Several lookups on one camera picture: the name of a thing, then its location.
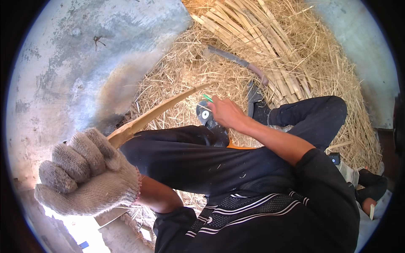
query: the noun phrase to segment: knitted glove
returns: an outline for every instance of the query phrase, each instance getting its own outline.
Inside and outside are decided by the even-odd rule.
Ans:
[[[97,215],[133,203],[141,175],[96,128],[56,145],[39,167],[35,198],[60,215]]]

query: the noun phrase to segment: forearm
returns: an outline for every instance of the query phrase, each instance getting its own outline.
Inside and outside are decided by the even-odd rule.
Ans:
[[[170,213],[183,206],[180,197],[169,186],[144,175],[141,182],[137,204],[149,206],[158,213]]]
[[[305,153],[315,148],[304,139],[269,128],[249,117],[246,117],[243,123],[238,126],[238,129],[235,130],[255,138],[293,166],[301,160]]]

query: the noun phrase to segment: shirt sleeve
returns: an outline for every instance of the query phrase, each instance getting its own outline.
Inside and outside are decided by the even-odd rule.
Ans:
[[[311,149],[296,165],[297,191],[309,198],[324,231],[353,250],[357,244],[360,214],[354,197],[332,160],[321,150]]]
[[[155,252],[183,252],[192,240],[186,236],[197,219],[193,209],[179,207],[171,213],[156,213],[153,231],[157,237]]]

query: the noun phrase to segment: white round shoe logo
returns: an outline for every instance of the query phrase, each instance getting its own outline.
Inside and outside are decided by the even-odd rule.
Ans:
[[[203,111],[203,112],[202,112],[202,116],[203,116],[203,117],[202,117],[203,119],[208,118],[209,112],[208,112],[208,111]]]

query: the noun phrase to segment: green object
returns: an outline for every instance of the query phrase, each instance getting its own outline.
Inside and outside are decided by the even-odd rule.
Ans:
[[[204,98],[208,99],[209,102],[214,103],[214,101],[212,101],[212,99],[209,96],[207,96],[205,94],[203,94],[203,96],[204,96]]]

